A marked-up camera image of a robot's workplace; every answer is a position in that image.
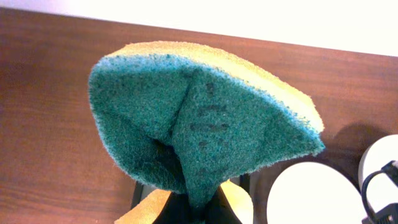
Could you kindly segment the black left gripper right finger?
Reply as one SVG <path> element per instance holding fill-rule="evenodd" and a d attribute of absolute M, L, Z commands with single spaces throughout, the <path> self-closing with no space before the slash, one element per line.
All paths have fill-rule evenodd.
<path fill-rule="evenodd" d="M 205 224 L 242 224 L 221 187 L 217 188 L 205 207 Z"/>

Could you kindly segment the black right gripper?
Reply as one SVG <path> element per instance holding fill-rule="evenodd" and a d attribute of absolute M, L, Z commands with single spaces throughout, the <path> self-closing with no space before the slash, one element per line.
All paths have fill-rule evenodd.
<path fill-rule="evenodd" d="M 397 203 L 392 203 L 376 212 L 371 218 L 366 217 L 362 224 L 397 224 Z"/>

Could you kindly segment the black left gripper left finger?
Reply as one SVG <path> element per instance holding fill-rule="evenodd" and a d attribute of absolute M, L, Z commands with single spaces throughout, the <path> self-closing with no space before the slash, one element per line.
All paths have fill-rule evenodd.
<path fill-rule="evenodd" d="M 187 194 L 171 193 L 153 224 L 189 224 L 193 222 Z"/>

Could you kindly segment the pink plate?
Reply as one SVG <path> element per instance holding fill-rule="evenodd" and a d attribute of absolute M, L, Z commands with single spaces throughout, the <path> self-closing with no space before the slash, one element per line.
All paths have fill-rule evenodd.
<path fill-rule="evenodd" d="M 267 200 L 269 224 L 354 224 L 365 216 L 357 188 L 334 168 L 317 162 L 286 168 Z"/>

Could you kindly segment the green and yellow sponge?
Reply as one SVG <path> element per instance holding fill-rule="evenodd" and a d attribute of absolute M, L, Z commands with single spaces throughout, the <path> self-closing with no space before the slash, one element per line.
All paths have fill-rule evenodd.
<path fill-rule="evenodd" d="M 99 136 L 127 175 L 187 199 L 191 223 L 226 180 L 324 150 L 312 99 L 207 45 L 142 42 L 92 68 Z"/>

